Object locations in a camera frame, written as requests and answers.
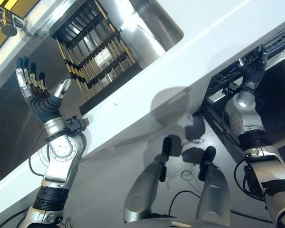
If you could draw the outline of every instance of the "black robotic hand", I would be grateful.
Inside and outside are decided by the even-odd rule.
[[[253,61],[250,64],[244,64],[239,68],[241,75],[243,76],[241,87],[255,89],[262,80],[268,59],[267,49],[264,45],[259,46],[257,56],[258,58],[256,61]]]
[[[45,74],[40,72],[36,77],[36,64],[31,63],[27,57],[18,58],[16,62],[16,76],[22,94],[34,115],[45,123],[60,117],[59,108],[62,99],[71,85],[71,79],[63,79],[55,92],[50,95],[45,84]]]

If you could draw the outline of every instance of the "gray floor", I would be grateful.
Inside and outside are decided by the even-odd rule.
[[[107,147],[99,153],[84,158],[66,203],[65,218],[71,216],[74,228],[114,227],[122,224],[123,203],[137,176],[161,151],[162,141],[167,135],[174,135],[173,157],[167,163],[167,178],[158,186],[158,193],[152,211],[167,214],[174,195],[181,190],[202,191],[203,183],[197,180],[201,150],[215,146],[217,156],[214,162],[226,176],[231,195],[231,208],[255,217],[269,219],[264,203],[244,195],[233,179],[236,165],[229,152],[215,135],[207,122],[190,114],[184,116],[165,132],[150,140],[140,140],[132,144]],[[191,179],[189,170],[195,174]],[[238,169],[238,180],[243,178],[243,168]],[[190,193],[183,193],[175,200],[171,214],[179,218],[195,217],[199,199]],[[233,228],[273,227],[270,224],[231,214]]]

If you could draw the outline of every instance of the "black cable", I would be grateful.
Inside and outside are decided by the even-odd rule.
[[[225,135],[225,137],[234,145],[236,145],[237,147],[240,147],[240,145],[234,141],[226,132],[225,126],[224,126],[224,122],[225,122],[225,112],[226,112],[226,107],[228,104],[228,100],[226,101],[225,105],[224,105],[224,109],[223,109],[223,114],[222,114],[222,119],[221,119],[221,128],[223,131],[223,134]]]
[[[262,219],[262,218],[256,218],[256,217],[253,217],[253,216],[250,216],[250,215],[246,215],[246,214],[243,214],[243,213],[238,212],[236,210],[230,210],[230,212],[233,213],[233,214],[239,215],[239,216],[243,216],[243,217],[249,218],[249,219],[254,219],[254,220],[261,221],[261,222],[266,222],[266,223],[272,223],[272,221],[269,221],[269,220],[266,220],[266,219]]]
[[[171,215],[172,205],[173,205],[173,202],[175,201],[176,197],[177,197],[179,194],[183,193],[183,192],[190,192],[190,193],[192,193],[193,195],[195,195],[196,197],[200,198],[199,195],[195,194],[195,193],[192,192],[192,191],[184,190],[184,191],[178,192],[178,193],[174,196],[174,198],[172,199],[172,202],[171,202],[170,207],[169,207],[169,213],[168,213],[168,215]],[[246,214],[243,214],[243,213],[238,212],[238,211],[236,211],[236,210],[230,210],[230,212],[233,213],[233,214],[239,215],[239,216],[246,217],[246,218],[248,218],[248,219],[254,219],[254,220],[261,221],[261,222],[266,222],[266,223],[272,223],[272,221],[269,221],[269,220],[266,220],[266,219],[262,219],[262,218],[253,217],[253,216],[250,216],[250,215],[246,215]]]
[[[233,172],[233,177],[234,177],[234,181],[236,182],[238,188],[246,195],[248,195],[249,197],[251,198],[254,198],[255,200],[258,200],[258,201],[262,201],[262,202],[265,202],[263,199],[259,198],[259,197],[256,197],[255,195],[253,195],[251,192],[247,191],[247,190],[244,190],[240,184],[238,183],[238,180],[237,180],[237,169],[238,167],[240,166],[240,164],[242,164],[243,162],[245,161],[245,159],[241,160],[234,168],[234,172]]]
[[[24,219],[25,219],[25,216],[24,216],[22,219],[20,219],[20,221],[18,222],[16,228],[19,228],[19,227],[20,227],[20,225],[21,225],[21,223],[22,223],[22,221],[23,221]]]
[[[28,163],[28,166],[29,166],[29,169],[31,170],[31,172],[32,172],[33,174],[35,174],[35,175],[37,175],[37,176],[40,176],[40,177],[43,177],[44,175],[43,175],[43,174],[40,174],[40,173],[37,173],[37,172],[35,172],[35,171],[33,170],[32,164],[31,164],[31,161],[30,161],[30,158],[31,158],[31,156],[32,156],[33,149],[34,149],[34,147],[36,146],[36,143],[38,142],[38,140],[39,140],[39,138],[41,137],[42,133],[43,133],[43,129],[41,130],[40,134],[38,135],[38,137],[37,137],[36,140],[34,141],[32,147],[30,148],[30,151],[29,151],[29,153],[28,153],[28,155],[29,155],[29,156],[28,156],[28,162],[29,162],[29,163]]]
[[[179,193],[177,193],[174,198],[172,199],[172,202],[170,204],[170,207],[169,207],[169,213],[168,215],[171,215],[171,209],[172,209],[172,205],[173,205],[173,202],[175,201],[176,197],[181,194],[181,193],[184,193],[184,192],[189,192],[189,193],[192,193],[193,195],[195,195],[196,197],[200,198],[200,196],[198,194],[195,194],[193,191],[188,191],[188,190],[184,190],[184,191],[180,191]]]
[[[7,220],[5,220],[4,222],[2,222],[0,224],[0,228],[3,227],[6,223],[8,223],[9,221],[11,221],[13,218],[15,218],[16,216],[22,214],[23,212],[27,211],[29,208],[25,208],[24,210],[12,215],[11,217],[9,217]]]
[[[48,162],[51,160],[51,158],[49,157],[49,144],[47,145],[47,159]]]
[[[244,178],[243,178],[243,189],[244,189],[245,191],[248,191],[248,190],[246,189],[246,175],[245,175]]]
[[[72,222],[71,222],[71,217],[67,217],[67,219],[66,219],[66,226],[67,226],[67,222],[69,222],[70,227],[73,228]]]

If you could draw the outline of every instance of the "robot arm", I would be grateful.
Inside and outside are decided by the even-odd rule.
[[[165,164],[171,147],[172,140],[166,137],[162,144],[162,152],[144,169],[131,187],[123,207],[125,223],[152,217],[151,206],[156,197],[158,181],[164,182],[166,179]]]
[[[71,79],[60,82],[53,95],[45,85],[45,75],[36,77],[36,65],[28,71],[28,58],[18,58],[16,75],[21,92],[33,114],[44,124],[50,146],[50,161],[34,204],[29,208],[22,228],[57,227],[63,217],[64,204],[72,187],[78,160],[86,147],[80,131],[85,129],[82,120],[73,117],[70,123],[59,112],[62,99],[71,85]]]
[[[230,128],[245,152],[244,168],[250,193],[264,199],[272,221],[285,227],[285,162],[268,139],[256,112],[254,91],[261,81],[267,60],[266,49],[259,48],[259,61],[239,60],[243,83],[226,105]]]

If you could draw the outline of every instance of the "cable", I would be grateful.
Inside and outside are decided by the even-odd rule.
[[[266,222],[266,223],[272,223],[272,221],[269,221],[269,220],[266,220],[266,219],[262,219],[262,218],[253,217],[253,216],[250,216],[250,215],[246,215],[246,214],[243,214],[243,213],[238,212],[236,210],[230,210],[230,212],[233,213],[233,214],[239,215],[239,216],[243,216],[243,217],[249,218],[249,219],[254,219],[254,220],[261,221],[261,222]]]
[[[244,189],[245,191],[248,191],[248,190],[246,189],[246,175],[244,175],[244,178],[243,178],[243,189]]]
[[[245,193],[246,195],[250,196],[251,198],[254,198],[255,200],[258,200],[258,201],[262,201],[262,202],[265,202],[263,199],[259,198],[259,197],[256,197],[255,195],[253,195],[251,192],[247,191],[247,190],[244,190],[240,184],[238,183],[238,180],[237,180],[237,169],[238,167],[240,166],[240,164],[242,164],[243,162],[245,161],[245,159],[241,160],[234,168],[234,172],[233,172],[233,177],[234,177],[234,181],[236,182],[238,188],[243,192]]]
[[[184,173],[184,172],[190,173],[190,174],[191,174],[191,178],[190,178],[190,179],[184,178],[184,177],[183,177],[183,173]],[[197,191],[199,194],[201,194],[200,190],[198,190],[198,189],[197,189],[193,184],[191,184],[191,182],[190,182],[190,180],[194,179],[195,182],[196,182],[196,184],[197,184],[197,186],[198,186],[200,189],[202,189],[202,188],[200,187],[200,185],[198,184],[197,180],[195,179],[194,173],[192,173],[192,172],[190,172],[190,171],[188,171],[188,170],[184,170],[183,172],[181,172],[180,178],[182,178],[184,181],[188,182],[188,184],[189,184],[192,188],[194,188],[195,191]]]
[[[31,164],[31,161],[30,161],[30,158],[31,158],[31,156],[32,156],[33,149],[34,149],[34,147],[36,146],[36,143],[38,142],[38,140],[39,140],[39,138],[41,137],[42,133],[43,133],[43,129],[41,130],[40,134],[38,135],[38,137],[37,137],[36,140],[34,141],[32,147],[30,148],[30,151],[29,151],[29,153],[28,153],[28,155],[29,155],[29,156],[28,156],[28,162],[29,162],[29,163],[28,163],[28,166],[29,166],[29,169],[31,170],[31,172],[32,172],[33,174],[35,174],[35,175],[37,175],[37,176],[40,176],[40,177],[43,177],[44,175],[43,175],[43,174],[40,174],[40,173],[37,173],[37,172],[35,172],[35,171],[33,170],[32,164]]]
[[[20,227],[20,225],[21,225],[21,223],[22,223],[22,221],[23,221],[24,219],[25,219],[25,216],[24,216],[22,219],[20,219],[20,221],[18,222],[16,228],[19,228],[19,227]]]
[[[184,191],[180,191],[179,193],[177,193],[174,198],[172,199],[172,202],[170,204],[170,207],[169,207],[169,213],[168,215],[171,215],[171,209],[172,209],[172,205],[173,205],[173,202],[175,201],[176,197],[181,194],[181,193],[184,193],[184,192],[189,192],[189,193],[192,193],[193,195],[195,195],[196,197],[200,198],[200,196],[198,194],[195,194],[193,191],[188,191],[188,190],[184,190]]]
[[[67,217],[67,219],[66,219],[66,227],[67,227],[67,222],[69,222],[70,227],[73,228],[71,219],[72,219],[71,217]]]
[[[199,195],[195,194],[195,193],[192,192],[192,191],[184,190],[184,191],[178,192],[178,193],[174,196],[174,198],[172,199],[172,202],[171,202],[170,207],[169,207],[169,213],[168,213],[168,215],[171,215],[172,205],[173,205],[173,202],[175,201],[176,197],[177,197],[179,194],[183,193],[183,192],[192,193],[192,194],[195,195],[196,197],[200,198]],[[238,212],[238,211],[236,211],[236,210],[232,210],[232,209],[231,209],[230,212],[233,213],[233,214],[239,215],[239,216],[246,217],[246,218],[248,218],[248,219],[254,219],[254,220],[261,221],[261,222],[266,222],[266,223],[273,223],[272,221],[269,221],[269,220],[266,220],[266,219],[262,219],[262,218],[253,217],[253,216],[250,216],[250,215],[246,215],[246,214],[243,214],[243,213]]]
[[[24,210],[12,215],[11,217],[9,217],[7,220],[5,220],[4,222],[2,222],[0,224],[0,228],[3,227],[6,223],[8,223],[9,221],[11,221],[13,218],[15,218],[16,216],[22,214],[23,212],[27,211],[29,208],[25,208]]]
[[[47,144],[47,159],[50,162],[51,158],[49,157],[49,144]]]

